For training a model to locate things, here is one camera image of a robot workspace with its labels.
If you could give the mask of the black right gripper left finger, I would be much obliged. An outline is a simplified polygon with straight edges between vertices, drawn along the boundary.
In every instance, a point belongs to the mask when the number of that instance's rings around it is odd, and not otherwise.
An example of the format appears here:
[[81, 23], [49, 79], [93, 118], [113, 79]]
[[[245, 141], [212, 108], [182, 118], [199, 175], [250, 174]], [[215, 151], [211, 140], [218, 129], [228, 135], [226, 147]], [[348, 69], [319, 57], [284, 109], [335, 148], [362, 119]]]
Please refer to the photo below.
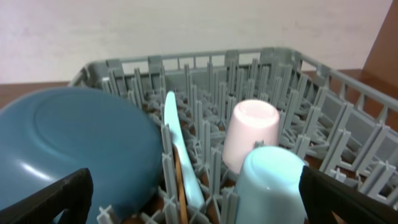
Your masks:
[[85, 223], [93, 196], [87, 168], [78, 169], [27, 198], [1, 210], [1, 223]]

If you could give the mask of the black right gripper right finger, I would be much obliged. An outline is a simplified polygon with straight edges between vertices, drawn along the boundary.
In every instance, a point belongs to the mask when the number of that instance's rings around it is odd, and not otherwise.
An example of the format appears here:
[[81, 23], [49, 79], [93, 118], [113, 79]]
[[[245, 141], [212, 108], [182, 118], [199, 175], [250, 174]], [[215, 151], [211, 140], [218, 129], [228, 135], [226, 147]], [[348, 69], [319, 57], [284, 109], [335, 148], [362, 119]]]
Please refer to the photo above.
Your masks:
[[397, 211], [330, 176], [303, 166], [299, 192], [310, 223], [397, 223]]

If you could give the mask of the light blue cup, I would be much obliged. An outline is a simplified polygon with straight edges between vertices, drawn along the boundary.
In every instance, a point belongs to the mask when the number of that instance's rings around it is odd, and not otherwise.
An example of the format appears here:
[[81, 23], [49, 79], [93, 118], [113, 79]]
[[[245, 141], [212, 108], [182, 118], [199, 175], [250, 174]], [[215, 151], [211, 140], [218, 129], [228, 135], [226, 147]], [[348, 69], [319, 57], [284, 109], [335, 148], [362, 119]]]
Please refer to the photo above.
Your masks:
[[304, 161], [276, 146], [259, 147], [245, 158], [235, 185], [236, 223], [303, 224], [306, 211], [299, 192]]

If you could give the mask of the light blue plastic knife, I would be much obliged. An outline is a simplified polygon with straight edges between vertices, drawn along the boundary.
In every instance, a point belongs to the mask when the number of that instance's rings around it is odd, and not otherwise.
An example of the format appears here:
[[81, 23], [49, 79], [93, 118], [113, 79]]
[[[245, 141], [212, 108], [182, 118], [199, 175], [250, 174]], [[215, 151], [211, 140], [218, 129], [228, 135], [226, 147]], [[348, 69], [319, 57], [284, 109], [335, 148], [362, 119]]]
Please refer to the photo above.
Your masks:
[[164, 124], [169, 126], [172, 144], [176, 147], [180, 159], [186, 200], [189, 206], [200, 209], [205, 204], [205, 199], [185, 146], [173, 91], [169, 91], [166, 95], [164, 112]]

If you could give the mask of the wooden chopstick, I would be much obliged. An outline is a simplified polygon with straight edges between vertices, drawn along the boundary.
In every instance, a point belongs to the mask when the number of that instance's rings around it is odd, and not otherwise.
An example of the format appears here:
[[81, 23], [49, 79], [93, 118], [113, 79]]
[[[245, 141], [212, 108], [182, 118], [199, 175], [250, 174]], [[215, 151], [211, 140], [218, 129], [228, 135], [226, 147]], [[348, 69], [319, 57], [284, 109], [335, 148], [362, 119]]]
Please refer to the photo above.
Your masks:
[[177, 148], [175, 146], [173, 147], [173, 150], [174, 150], [175, 170], [176, 170], [177, 188], [178, 188], [178, 201], [180, 203], [181, 224], [189, 224], [180, 159], [178, 156]]

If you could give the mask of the pink cup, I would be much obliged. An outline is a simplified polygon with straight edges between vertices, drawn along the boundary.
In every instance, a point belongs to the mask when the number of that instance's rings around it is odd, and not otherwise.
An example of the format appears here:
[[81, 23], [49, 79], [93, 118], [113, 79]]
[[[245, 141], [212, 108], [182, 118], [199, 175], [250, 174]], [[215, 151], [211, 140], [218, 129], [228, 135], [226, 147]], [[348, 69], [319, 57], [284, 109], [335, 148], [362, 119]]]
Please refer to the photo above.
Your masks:
[[277, 145], [279, 138], [278, 110], [261, 100], [244, 100], [233, 108], [229, 121], [222, 160], [229, 170], [238, 174], [244, 158], [256, 142]]

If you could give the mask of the dark blue plate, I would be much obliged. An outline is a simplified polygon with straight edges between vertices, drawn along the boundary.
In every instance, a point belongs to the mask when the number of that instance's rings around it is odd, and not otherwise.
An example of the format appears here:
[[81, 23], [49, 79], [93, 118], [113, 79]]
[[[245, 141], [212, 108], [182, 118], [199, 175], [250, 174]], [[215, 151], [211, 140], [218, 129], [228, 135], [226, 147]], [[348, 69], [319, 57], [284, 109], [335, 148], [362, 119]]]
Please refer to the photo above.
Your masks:
[[145, 112], [93, 88], [51, 88], [1, 110], [1, 207], [81, 168], [93, 179], [88, 223], [112, 206], [125, 218], [156, 193], [162, 138]]

